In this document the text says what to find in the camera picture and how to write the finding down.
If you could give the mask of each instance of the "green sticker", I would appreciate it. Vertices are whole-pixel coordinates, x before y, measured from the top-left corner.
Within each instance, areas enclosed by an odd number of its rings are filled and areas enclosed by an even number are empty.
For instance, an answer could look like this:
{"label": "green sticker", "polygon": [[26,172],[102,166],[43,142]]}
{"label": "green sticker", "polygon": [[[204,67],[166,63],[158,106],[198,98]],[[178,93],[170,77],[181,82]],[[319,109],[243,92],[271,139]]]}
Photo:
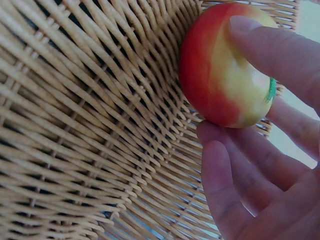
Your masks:
{"label": "green sticker", "polygon": [[276,91],[277,91],[277,81],[274,78],[270,77],[269,91],[268,91],[268,95],[265,97],[265,101],[267,103],[269,103],[271,99],[273,100],[275,99],[274,97],[276,96]]}

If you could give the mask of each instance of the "apple skin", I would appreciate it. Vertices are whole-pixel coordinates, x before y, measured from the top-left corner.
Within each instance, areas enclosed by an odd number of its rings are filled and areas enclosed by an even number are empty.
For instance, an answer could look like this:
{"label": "apple skin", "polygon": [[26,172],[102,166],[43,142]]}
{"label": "apple skin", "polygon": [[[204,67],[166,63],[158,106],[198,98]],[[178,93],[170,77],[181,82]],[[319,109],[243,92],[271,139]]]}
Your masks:
{"label": "apple skin", "polygon": [[263,26],[276,22],[259,8],[220,3],[205,10],[188,30],[179,56],[182,91],[208,121],[227,128],[249,127],[266,116],[271,79],[255,69],[230,39],[231,16],[249,17]]}

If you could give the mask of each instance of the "basket weave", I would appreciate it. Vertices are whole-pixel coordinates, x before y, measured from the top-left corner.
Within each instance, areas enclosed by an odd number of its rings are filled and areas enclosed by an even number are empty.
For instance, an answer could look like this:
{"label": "basket weave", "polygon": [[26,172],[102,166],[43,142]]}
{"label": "basket weave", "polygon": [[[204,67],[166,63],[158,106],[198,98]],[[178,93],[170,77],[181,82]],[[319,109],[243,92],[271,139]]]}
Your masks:
{"label": "basket weave", "polygon": [[[221,239],[177,78],[218,2],[0,1],[1,239]],[[295,0],[247,3],[295,30]]]}

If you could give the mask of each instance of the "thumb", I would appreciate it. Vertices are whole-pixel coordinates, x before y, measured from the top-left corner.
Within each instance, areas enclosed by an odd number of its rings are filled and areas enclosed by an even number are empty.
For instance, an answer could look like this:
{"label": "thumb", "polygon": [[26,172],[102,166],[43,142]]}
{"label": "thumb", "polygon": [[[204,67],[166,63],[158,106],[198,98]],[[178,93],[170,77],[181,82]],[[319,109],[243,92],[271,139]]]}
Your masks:
{"label": "thumb", "polygon": [[320,113],[320,44],[288,30],[230,18],[234,44],[260,72],[273,77]]}

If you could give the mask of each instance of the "hand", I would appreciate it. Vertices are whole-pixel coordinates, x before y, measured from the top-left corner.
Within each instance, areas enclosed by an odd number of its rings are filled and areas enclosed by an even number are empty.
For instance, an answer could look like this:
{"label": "hand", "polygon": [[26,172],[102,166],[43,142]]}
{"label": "hand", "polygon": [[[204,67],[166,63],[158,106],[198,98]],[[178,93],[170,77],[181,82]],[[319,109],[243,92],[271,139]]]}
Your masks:
{"label": "hand", "polygon": [[[320,44],[243,16],[230,34],[248,61],[320,113]],[[320,123],[276,99],[267,117],[319,161]],[[197,128],[202,184],[224,240],[320,240],[320,167],[281,153],[254,127]]]}

